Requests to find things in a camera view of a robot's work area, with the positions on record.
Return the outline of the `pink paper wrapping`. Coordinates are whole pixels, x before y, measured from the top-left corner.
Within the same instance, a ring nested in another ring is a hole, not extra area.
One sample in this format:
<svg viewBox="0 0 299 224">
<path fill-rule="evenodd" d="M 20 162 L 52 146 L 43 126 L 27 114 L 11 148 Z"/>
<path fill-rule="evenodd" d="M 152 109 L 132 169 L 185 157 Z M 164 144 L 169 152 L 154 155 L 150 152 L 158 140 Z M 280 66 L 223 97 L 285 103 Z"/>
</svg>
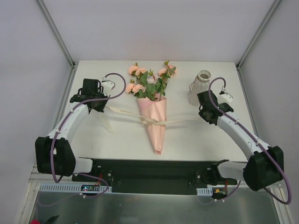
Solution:
<svg viewBox="0 0 299 224">
<path fill-rule="evenodd" d="M 138 106 L 142 116 L 142 123 L 146 127 L 148 137 L 153 147 L 154 153 L 160 155 L 164 146 L 165 124 L 167 121 L 166 107 L 167 99 L 156 96 L 156 101 L 149 98 L 138 98 Z"/>
</svg>

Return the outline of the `pink flowers with green leaves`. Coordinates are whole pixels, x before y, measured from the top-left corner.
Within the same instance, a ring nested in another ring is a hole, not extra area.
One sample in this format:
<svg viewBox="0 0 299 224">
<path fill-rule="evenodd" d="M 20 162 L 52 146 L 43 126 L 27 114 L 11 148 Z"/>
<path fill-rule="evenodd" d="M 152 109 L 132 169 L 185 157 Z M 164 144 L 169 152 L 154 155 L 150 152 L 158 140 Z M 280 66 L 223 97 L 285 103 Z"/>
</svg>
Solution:
<svg viewBox="0 0 299 224">
<path fill-rule="evenodd" d="M 131 76 L 125 92 L 136 98 L 148 98 L 151 101 L 160 101 L 165 96 L 165 90 L 170 78 L 177 73 L 177 67 L 170 65 L 169 61 L 164 62 L 163 68 L 155 74 L 153 70 L 147 70 L 133 64 L 128 69 Z"/>
</svg>

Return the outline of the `cream ribbon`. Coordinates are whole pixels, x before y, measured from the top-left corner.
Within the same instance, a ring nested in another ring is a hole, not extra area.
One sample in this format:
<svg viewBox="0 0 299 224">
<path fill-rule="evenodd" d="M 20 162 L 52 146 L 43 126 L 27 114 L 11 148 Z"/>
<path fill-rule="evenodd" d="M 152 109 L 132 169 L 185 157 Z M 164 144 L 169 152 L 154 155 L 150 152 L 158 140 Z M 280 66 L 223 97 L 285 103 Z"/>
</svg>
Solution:
<svg viewBox="0 0 299 224">
<path fill-rule="evenodd" d="M 105 106 L 104 109 L 108 109 L 108 110 L 111 110 L 111 111 L 113 111 L 115 113 L 119 113 L 119 114 L 125 114 L 125 115 L 129 115 L 129 116 L 138 117 L 139 120 L 140 120 L 140 123 L 143 124 L 143 125 L 162 126 L 162 125 L 168 125 L 168 124 L 175 124 L 175 123 L 179 123 L 179 122 L 183 122 L 183 121 L 201 121 L 201 120 L 203 120 L 201 117 L 198 117 L 198 118 L 191 118 L 191 119 L 158 121 L 157 119 L 147 118 L 147 117 L 144 117 L 142 115 L 138 115 L 134 112 L 121 110 L 121 109 L 115 108 L 115 107 Z M 104 109 L 100 109 L 100 110 L 94 109 L 94 110 L 97 111 L 97 112 L 104 113 Z M 107 118 L 105 118 L 103 116 L 102 122 L 104 124 L 104 127 L 106 128 L 106 130 L 109 133 L 114 133 L 114 130 L 113 130 L 112 126 L 110 125 L 110 122 L 107 120 Z"/>
</svg>

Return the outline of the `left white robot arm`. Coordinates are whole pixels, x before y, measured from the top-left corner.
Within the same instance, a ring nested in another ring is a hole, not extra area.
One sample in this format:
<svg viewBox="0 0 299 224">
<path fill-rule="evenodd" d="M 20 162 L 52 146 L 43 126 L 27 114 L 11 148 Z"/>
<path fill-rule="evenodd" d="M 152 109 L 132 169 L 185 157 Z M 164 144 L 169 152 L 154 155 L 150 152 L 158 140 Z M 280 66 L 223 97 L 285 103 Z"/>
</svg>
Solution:
<svg viewBox="0 0 299 224">
<path fill-rule="evenodd" d="M 73 137 L 92 110 L 103 112 L 115 83 L 103 78 L 83 80 L 83 86 L 78 89 L 69 103 L 66 115 L 57 126 L 46 136 L 38 137 L 35 142 L 36 165 L 39 173 L 71 176 L 82 173 L 83 177 L 93 182 L 99 176 L 99 171 L 93 166 L 93 161 L 76 157 L 71 149 Z"/>
</svg>

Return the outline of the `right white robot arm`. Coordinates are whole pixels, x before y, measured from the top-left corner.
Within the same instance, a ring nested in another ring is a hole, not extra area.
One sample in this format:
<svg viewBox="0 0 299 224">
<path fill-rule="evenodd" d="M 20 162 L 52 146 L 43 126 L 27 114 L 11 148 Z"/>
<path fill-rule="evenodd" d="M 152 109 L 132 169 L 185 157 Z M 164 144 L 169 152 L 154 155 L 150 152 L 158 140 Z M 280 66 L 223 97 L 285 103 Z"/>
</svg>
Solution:
<svg viewBox="0 0 299 224">
<path fill-rule="evenodd" d="M 233 108 L 227 103 L 219 104 L 212 91 L 199 93 L 197 97 L 200 117 L 228 134 L 248 160 L 215 162 L 202 174 L 203 181 L 217 185 L 230 178 L 244 181 L 250 189 L 258 191 L 283 179 L 284 154 L 280 147 L 271 147 L 248 131 Z"/>
</svg>

